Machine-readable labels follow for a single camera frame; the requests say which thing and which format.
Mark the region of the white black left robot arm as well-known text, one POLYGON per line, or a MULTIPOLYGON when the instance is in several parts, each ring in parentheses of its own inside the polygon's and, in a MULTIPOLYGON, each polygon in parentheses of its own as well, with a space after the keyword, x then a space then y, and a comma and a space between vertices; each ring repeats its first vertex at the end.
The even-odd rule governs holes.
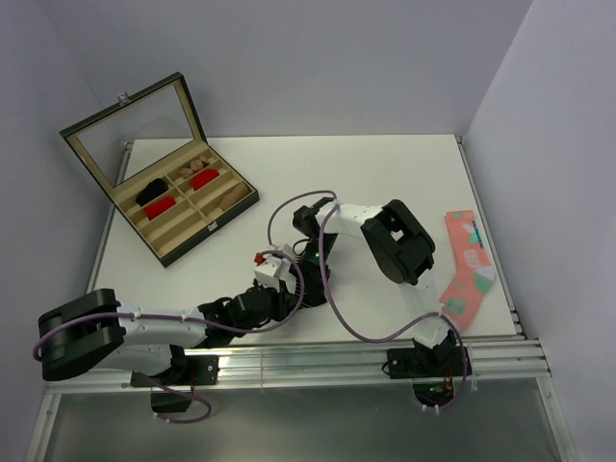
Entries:
POLYGON ((33 357, 48 382, 117 369, 176 384, 188 371, 186 350, 272 331, 300 309, 304 295, 303 287, 290 292, 254 283, 233 297, 166 311, 125 304, 114 290, 99 289, 39 317, 33 357))

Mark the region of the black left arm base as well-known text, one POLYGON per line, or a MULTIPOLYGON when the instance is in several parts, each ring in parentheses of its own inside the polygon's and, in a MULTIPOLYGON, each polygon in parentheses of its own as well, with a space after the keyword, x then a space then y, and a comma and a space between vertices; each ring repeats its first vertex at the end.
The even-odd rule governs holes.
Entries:
POLYGON ((186 356, 172 362, 171 369, 157 376, 142 372, 131 374, 132 388, 149 388, 150 407, 154 418, 169 424, 196 424, 206 420, 213 411, 212 404, 196 388, 216 385, 218 356, 186 356), (193 403, 204 406, 198 417, 182 418, 193 403))

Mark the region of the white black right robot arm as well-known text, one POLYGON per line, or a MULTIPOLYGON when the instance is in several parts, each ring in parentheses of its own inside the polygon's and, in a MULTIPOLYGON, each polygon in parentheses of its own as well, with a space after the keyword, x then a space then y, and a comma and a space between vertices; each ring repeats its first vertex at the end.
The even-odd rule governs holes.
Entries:
POLYGON ((294 212, 293 227, 308 243, 299 257, 300 268, 312 280, 310 294, 327 302, 344 329, 354 338, 371 344, 387 343, 414 329, 413 344, 419 369, 440 373, 456 348, 456 329, 437 313, 438 296, 432 286, 436 245, 403 202, 393 199, 382 206, 341 204, 323 198, 294 212), (336 306, 327 259, 340 235, 364 241, 382 274, 397 284, 414 319, 380 339, 355 331, 336 306))

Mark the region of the tan ribbed sock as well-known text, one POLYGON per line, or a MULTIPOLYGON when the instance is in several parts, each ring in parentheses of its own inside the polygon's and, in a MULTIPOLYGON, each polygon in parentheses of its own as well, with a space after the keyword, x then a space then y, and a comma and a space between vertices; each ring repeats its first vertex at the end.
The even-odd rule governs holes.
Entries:
POLYGON ((226 212, 249 194, 249 187, 245 183, 238 183, 222 197, 218 206, 223 212, 226 212))

